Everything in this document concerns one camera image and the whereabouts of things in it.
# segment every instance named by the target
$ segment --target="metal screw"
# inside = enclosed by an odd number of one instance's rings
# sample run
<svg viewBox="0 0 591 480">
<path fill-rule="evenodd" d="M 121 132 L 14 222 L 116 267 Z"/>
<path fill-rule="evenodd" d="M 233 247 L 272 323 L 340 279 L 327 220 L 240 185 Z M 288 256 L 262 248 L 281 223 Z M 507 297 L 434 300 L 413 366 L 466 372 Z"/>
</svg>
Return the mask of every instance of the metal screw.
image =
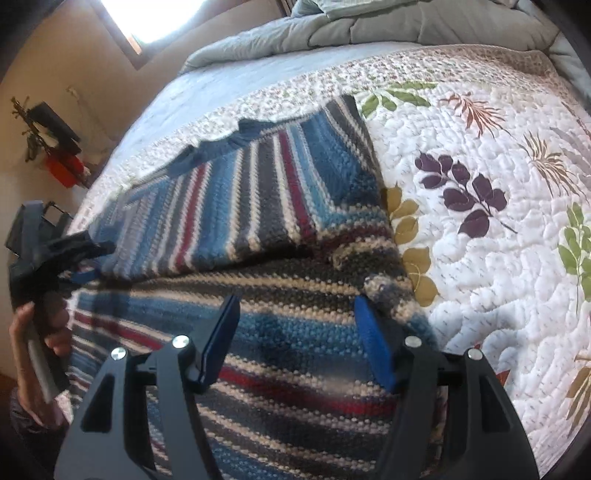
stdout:
<svg viewBox="0 0 591 480">
<path fill-rule="evenodd" d="M 121 360 L 125 355 L 127 355 L 127 350 L 121 346 L 111 352 L 111 358 L 113 360 Z"/>
<path fill-rule="evenodd" d="M 191 340 L 186 335 L 178 335 L 173 338 L 173 347 L 185 348 Z"/>
<path fill-rule="evenodd" d="M 419 348 L 422 344 L 423 342 L 421 339 L 419 337 L 415 337 L 414 335 L 407 336 L 404 339 L 404 345 L 409 348 Z"/>
<path fill-rule="evenodd" d="M 468 350 L 468 358 L 471 360 L 482 360 L 482 352 L 478 348 L 470 348 Z"/>
</svg>

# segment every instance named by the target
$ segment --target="gray comforter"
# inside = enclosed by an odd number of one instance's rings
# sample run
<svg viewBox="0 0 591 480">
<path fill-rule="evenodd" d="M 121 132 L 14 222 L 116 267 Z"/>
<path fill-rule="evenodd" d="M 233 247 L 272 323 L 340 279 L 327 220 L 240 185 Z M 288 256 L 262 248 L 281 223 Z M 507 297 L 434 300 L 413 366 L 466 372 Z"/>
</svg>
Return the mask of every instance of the gray comforter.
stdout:
<svg viewBox="0 0 591 480">
<path fill-rule="evenodd" d="M 325 14 L 282 18 L 197 50 L 182 73 L 212 63 L 379 41 L 541 50 L 572 83 L 581 102 L 591 104 L 591 78 L 580 59 L 530 0 L 519 0 L 515 9 L 491 0 L 431 0 L 336 20 Z"/>
</svg>

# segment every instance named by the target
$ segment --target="purple leaf print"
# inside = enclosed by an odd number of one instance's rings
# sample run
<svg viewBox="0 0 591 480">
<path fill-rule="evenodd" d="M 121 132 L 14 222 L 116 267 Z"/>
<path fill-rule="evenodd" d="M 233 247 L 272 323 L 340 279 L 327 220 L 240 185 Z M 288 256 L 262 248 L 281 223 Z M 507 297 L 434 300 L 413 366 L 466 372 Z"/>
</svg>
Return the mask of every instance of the purple leaf print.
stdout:
<svg viewBox="0 0 591 480">
<path fill-rule="evenodd" d="M 474 210 L 464 219 L 457 233 L 466 233 L 470 238 L 481 238 L 488 233 L 490 224 L 484 210 Z"/>
<path fill-rule="evenodd" d="M 486 199 L 486 203 L 489 207 L 496 208 L 499 212 L 504 210 L 507 206 L 505 192 L 503 192 L 501 189 L 494 189 L 491 196 Z"/>
<path fill-rule="evenodd" d="M 466 186 L 468 180 L 470 180 L 470 172 L 463 163 L 456 162 L 452 166 L 452 175 L 458 183 Z"/>
<path fill-rule="evenodd" d="M 419 170 L 432 171 L 441 173 L 441 165 L 432 155 L 421 153 L 420 156 L 414 161 L 414 164 Z"/>
<path fill-rule="evenodd" d="M 453 188 L 443 190 L 443 203 L 453 212 L 470 212 L 475 205 L 481 208 L 472 210 L 460 225 L 458 233 L 465 233 L 470 238 L 480 238 L 488 233 L 491 218 L 494 218 L 491 208 L 500 212 L 507 207 L 505 192 L 493 189 L 491 181 L 482 173 L 472 180 L 474 195 L 468 190 L 470 172 L 461 162 L 453 161 L 449 155 L 440 155 L 437 160 L 432 155 L 421 153 L 415 160 L 419 170 L 429 172 L 420 183 L 428 190 L 443 187 L 448 181 Z M 509 225 L 497 219 L 498 222 L 513 233 L 517 233 Z"/>
<path fill-rule="evenodd" d="M 451 158 L 449 155 L 440 155 L 438 161 L 441 164 L 441 171 L 447 175 L 452 169 L 453 158 Z"/>
<path fill-rule="evenodd" d="M 482 173 L 472 180 L 472 188 L 480 200 L 486 200 L 492 195 L 491 182 Z"/>
<path fill-rule="evenodd" d="M 445 189 L 443 191 L 445 206 L 454 212 L 467 212 L 472 210 L 476 200 L 468 192 L 457 189 Z"/>
<path fill-rule="evenodd" d="M 447 179 L 441 175 L 429 175 L 421 180 L 421 183 L 426 189 L 433 190 L 444 186 Z"/>
</svg>

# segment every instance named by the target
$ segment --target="light blue sheet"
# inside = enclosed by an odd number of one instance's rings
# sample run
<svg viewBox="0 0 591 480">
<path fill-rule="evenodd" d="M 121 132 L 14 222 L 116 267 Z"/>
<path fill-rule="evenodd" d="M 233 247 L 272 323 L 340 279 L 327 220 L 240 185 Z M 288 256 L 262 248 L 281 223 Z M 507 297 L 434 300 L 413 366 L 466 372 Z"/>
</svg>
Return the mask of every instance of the light blue sheet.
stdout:
<svg viewBox="0 0 591 480">
<path fill-rule="evenodd" d="M 186 73 L 169 83 L 131 126 L 107 168 L 128 160 L 205 113 L 274 83 L 349 60 L 420 47 L 413 43 L 379 42 L 318 48 L 259 60 L 214 64 Z"/>
</svg>

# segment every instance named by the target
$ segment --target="quilted bedspread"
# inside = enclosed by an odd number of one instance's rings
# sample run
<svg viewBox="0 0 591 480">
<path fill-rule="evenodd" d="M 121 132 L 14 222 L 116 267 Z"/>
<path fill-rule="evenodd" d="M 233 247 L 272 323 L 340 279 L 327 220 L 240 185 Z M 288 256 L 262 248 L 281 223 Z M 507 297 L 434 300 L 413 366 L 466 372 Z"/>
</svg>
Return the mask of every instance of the quilted bedspread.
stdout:
<svg viewBox="0 0 591 480">
<path fill-rule="evenodd" d="M 428 47 L 259 90 L 107 170 L 73 229 L 185 145 L 343 92 L 366 120 L 394 239 L 440 346 L 482 348 L 545 474 L 591 400 L 591 119 L 542 53 Z"/>
</svg>

